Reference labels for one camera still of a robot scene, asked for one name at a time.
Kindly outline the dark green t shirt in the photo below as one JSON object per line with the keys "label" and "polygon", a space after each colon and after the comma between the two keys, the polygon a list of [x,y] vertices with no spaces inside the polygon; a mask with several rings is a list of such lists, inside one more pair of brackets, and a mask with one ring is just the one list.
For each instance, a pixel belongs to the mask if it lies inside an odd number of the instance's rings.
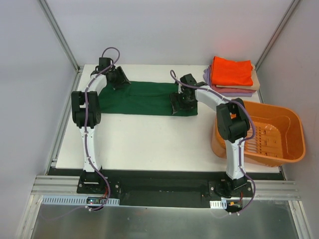
{"label": "dark green t shirt", "polygon": [[136,82],[113,89],[107,85],[99,94],[101,112],[104,114],[147,115],[147,116],[196,116],[196,108],[172,113],[169,95],[176,93],[174,83]]}

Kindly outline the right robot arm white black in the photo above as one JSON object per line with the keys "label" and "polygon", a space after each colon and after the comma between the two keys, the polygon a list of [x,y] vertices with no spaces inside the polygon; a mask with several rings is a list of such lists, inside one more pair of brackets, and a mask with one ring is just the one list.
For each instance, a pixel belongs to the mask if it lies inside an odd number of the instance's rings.
{"label": "right robot arm white black", "polygon": [[187,112],[203,103],[216,112],[217,129],[226,145],[226,171],[224,181],[217,183],[214,192],[220,197],[231,198],[242,191],[248,177],[244,170],[244,144],[251,127],[251,120],[241,99],[230,99],[214,91],[205,82],[196,82],[191,74],[177,78],[174,70],[170,76],[178,85],[171,93],[172,114]]}

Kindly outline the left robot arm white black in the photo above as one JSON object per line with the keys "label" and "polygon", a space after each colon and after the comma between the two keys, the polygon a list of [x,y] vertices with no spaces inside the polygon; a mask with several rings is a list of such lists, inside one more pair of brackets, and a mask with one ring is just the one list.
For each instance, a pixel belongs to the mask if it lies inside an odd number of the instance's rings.
{"label": "left robot arm white black", "polygon": [[108,85],[117,90],[131,83],[122,67],[115,66],[117,61],[100,57],[87,85],[71,93],[72,120],[80,131],[84,152],[80,184],[88,184],[88,188],[95,194],[102,193],[108,184],[102,174],[97,144],[97,129],[102,117],[99,95]]}

